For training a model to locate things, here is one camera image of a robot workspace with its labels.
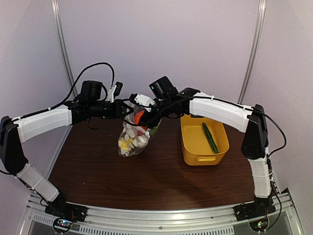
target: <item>cucumber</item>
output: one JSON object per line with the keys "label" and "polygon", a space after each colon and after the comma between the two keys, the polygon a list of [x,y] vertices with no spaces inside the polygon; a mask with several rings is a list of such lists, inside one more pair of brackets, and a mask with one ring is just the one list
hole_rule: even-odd
{"label": "cucumber", "polygon": [[206,124],[203,122],[202,123],[202,127],[203,127],[203,131],[204,131],[204,134],[213,150],[214,153],[219,153],[219,150],[217,149],[217,146],[216,144],[214,143],[214,140],[213,140],[213,137],[209,131],[209,128],[207,128]]}

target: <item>white wall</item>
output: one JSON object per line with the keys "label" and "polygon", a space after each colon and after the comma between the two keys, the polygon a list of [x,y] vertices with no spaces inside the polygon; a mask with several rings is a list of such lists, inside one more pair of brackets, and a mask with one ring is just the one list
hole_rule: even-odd
{"label": "white wall", "polygon": [[[288,138],[272,156],[280,188],[288,187],[304,226],[313,217],[313,2],[267,1],[266,21],[244,103],[260,103]],[[270,149],[282,144],[271,125]]]}
{"label": "white wall", "polygon": [[[152,95],[148,85],[166,75],[179,90],[193,87],[237,101],[258,4],[258,0],[67,0],[60,1],[60,12],[74,77],[91,63],[104,61],[124,83],[124,97]],[[110,69],[93,68],[83,79],[109,86]]]}
{"label": "white wall", "polygon": [[[0,117],[21,116],[60,102],[68,90],[50,0],[1,1]],[[43,174],[65,129],[23,145],[25,156]],[[0,235],[17,234],[29,191],[0,174]]]}

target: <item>yellow plastic basket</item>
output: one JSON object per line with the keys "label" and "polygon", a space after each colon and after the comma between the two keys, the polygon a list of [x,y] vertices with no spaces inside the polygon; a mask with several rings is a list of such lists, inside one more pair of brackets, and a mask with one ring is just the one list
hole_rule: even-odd
{"label": "yellow plastic basket", "polygon": [[[211,132],[213,140],[219,150],[215,154],[204,134],[202,123]],[[228,138],[221,122],[209,118],[191,117],[184,115],[180,119],[181,145],[184,161],[188,165],[217,165],[229,149]]]}

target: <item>brown wooden surface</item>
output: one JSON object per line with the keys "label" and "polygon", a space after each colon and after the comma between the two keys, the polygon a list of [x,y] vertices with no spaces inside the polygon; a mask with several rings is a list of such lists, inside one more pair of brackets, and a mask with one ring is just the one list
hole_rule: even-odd
{"label": "brown wooden surface", "polygon": [[217,166],[183,161],[179,120],[164,119],[138,156],[122,158],[119,120],[93,119],[73,126],[50,181],[68,201],[119,209],[191,209],[253,200],[253,179],[241,154],[243,134],[225,126],[230,149]]}

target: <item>metal frame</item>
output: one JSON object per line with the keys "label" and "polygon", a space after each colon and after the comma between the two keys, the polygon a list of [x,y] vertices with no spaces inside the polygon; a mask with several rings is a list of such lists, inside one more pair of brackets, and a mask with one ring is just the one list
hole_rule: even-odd
{"label": "metal frame", "polygon": [[[59,45],[61,49],[61,55],[62,55],[62,60],[64,63],[65,72],[67,74],[68,82],[70,86],[72,87],[74,84],[74,78],[73,78],[72,69],[70,67],[68,54],[67,54],[67,48],[66,48],[64,34],[63,34],[62,21],[61,21],[60,9],[59,9],[59,0],[52,0],[52,10],[53,10],[53,17],[55,20],[56,29],[57,29]],[[73,89],[73,94],[75,97],[78,95],[76,87],[74,87]]]}
{"label": "metal frame", "polygon": [[256,54],[257,54],[257,50],[260,44],[262,31],[263,31],[265,11],[266,11],[266,0],[260,0],[250,58],[249,58],[248,66],[246,69],[243,86],[242,86],[239,99],[238,99],[239,104],[242,104],[244,100],[244,97],[246,95],[246,91],[249,85],[249,81],[251,79],[253,67],[254,67],[255,60],[256,60]]}
{"label": "metal frame", "polygon": [[[282,201],[282,211],[290,217],[290,226],[294,235],[303,235],[299,218],[289,193],[279,195]],[[54,216],[45,214],[45,208],[40,205],[40,197],[32,194],[23,215],[19,234],[29,233],[32,221],[52,225]],[[279,213],[278,200],[273,198],[276,212]],[[136,234],[156,235],[208,235],[220,231],[220,235],[231,235],[233,226],[247,223],[247,220],[237,221],[233,207],[235,205],[173,211],[143,211],[120,210],[87,206],[87,216],[84,223],[75,223],[72,230],[79,234]]]}

